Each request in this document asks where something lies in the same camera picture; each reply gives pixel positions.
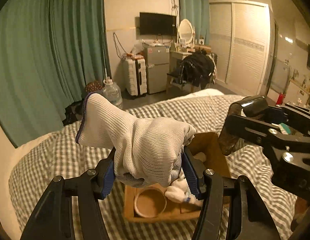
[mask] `curtain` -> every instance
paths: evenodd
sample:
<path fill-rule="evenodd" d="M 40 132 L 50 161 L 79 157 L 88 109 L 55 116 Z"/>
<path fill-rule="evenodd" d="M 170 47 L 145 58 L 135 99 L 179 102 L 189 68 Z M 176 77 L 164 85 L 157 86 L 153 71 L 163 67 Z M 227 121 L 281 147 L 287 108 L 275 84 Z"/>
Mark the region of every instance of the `curtain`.
<path fill-rule="evenodd" d="M 209 45 L 209 0 L 179 0 L 180 20 L 188 19 L 195 27 L 195 39 L 199 42 L 199 37 L 205 39 L 205 44 Z"/>
<path fill-rule="evenodd" d="M 109 69 L 103 0 L 8 0 L 0 11 L 0 125 L 14 146 L 63 127 Z"/>

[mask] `screw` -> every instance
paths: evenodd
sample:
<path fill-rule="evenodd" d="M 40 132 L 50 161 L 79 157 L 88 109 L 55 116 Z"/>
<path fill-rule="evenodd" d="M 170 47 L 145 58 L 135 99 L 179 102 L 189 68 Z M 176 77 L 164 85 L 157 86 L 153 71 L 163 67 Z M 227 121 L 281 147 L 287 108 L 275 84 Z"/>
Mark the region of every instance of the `screw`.
<path fill-rule="evenodd" d="M 96 170 L 95 170 L 95 169 L 89 169 L 89 170 L 87 171 L 87 174 L 88 174 L 89 176 L 95 175 L 95 174 L 96 174 Z"/>
<path fill-rule="evenodd" d="M 293 155 L 291 155 L 289 152 L 284 152 L 283 154 L 282 154 L 282 157 L 284 158 L 284 160 L 285 161 L 287 161 L 287 162 L 292 162 L 293 160 L 294 160 L 294 157 L 293 157 Z"/>
<path fill-rule="evenodd" d="M 59 182 L 59 181 L 61 181 L 61 179 L 62 179 L 61 176 L 55 176 L 55 177 L 53 178 L 53 181 L 54 181 L 54 182 Z"/>
<path fill-rule="evenodd" d="M 207 175 L 214 175 L 214 174 L 215 174 L 215 171 L 214 171 L 213 169 L 207 169 L 207 170 L 205 170 L 205 173 L 206 173 Z"/>
<path fill-rule="evenodd" d="M 268 131 L 269 131 L 270 133 L 272 133 L 272 134 L 277 134 L 277 133 L 278 133 L 277 130 L 272 129 L 272 128 L 268 129 Z"/>

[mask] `plaid blanket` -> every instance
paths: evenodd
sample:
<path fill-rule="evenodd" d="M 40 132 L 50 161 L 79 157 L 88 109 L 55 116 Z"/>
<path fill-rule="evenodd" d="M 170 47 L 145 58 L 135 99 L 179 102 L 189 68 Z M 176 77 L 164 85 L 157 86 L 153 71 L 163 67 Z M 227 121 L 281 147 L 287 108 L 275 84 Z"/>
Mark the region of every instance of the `plaid blanket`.
<path fill-rule="evenodd" d="M 193 125 L 197 133 L 214 131 L 220 133 L 231 103 L 240 96 L 186 98 L 164 101 L 127 110 L 139 118 L 171 117 Z M 94 168 L 100 159 L 106 158 L 110 150 L 84 147 L 75 143 L 80 122 L 54 132 L 50 138 L 31 150 L 13 169 L 9 179 L 11 200 L 15 208 L 20 229 L 23 230 L 37 201 L 55 175 L 65 179 L 81 175 Z M 296 197 L 271 183 L 272 169 L 269 160 L 258 146 L 243 146 L 227 157 L 233 178 L 246 175 L 265 202 L 281 238 L 290 234 L 290 223 L 294 215 Z M 189 240 L 197 220 L 176 223 L 130 223 L 122 216 L 124 185 L 115 181 L 112 192 L 100 201 L 102 216 L 110 239 Z M 76 239 L 82 239 L 78 202 L 73 197 L 73 219 Z M 220 239 L 225 239 L 228 210 L 223 209 Z"/>

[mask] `floor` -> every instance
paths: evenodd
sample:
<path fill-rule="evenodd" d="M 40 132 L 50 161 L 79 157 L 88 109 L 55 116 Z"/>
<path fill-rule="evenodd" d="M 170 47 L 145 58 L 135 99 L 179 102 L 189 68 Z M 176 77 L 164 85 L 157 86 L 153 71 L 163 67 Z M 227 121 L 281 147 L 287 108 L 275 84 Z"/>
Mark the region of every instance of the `floor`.
<path fill-rule="evenodd" d="M 221 92 L 223 92 L 225 95 L 231 95 L 234 94 L 234 92 L 220 86 L 217 84 L 212 84 L 210 85 L 210 88 L 217 89 Z M 140 107 L 140 106 L 145 106 L 153 103 L 157 103 L 160 101 L 172 99 L 175 97 L 181 97 L 189 94 L 190 91 L 185 87 L 184 90 L 181 90 L 179 87 L 172 86 L 169 90 L 168 93 L 166 91 L 159 92 L 156 94 L 152 95 L 146 95 L 144 97 L 139 97 L 139 98 L 134 98 L 128 94 L 128 92 L 122 91 L 122 98 L 123 98 L 123 109 L 129 109 L 129 108 L 135 108 L 135 107 Z"/>

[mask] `transparent bottle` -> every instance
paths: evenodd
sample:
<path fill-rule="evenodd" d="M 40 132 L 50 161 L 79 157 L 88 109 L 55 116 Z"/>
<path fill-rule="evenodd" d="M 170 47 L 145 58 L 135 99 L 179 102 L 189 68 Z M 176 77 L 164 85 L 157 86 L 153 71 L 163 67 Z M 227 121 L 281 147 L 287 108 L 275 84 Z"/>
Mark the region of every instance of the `transparent bottle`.
<path fill-rule="evenodd" d="M 102 89 L 103 96 L 119 109 L 123 109 L 123 99 L 119 86 L 110 77 L 104 79 L 104 84 L 105 86 Z"/>

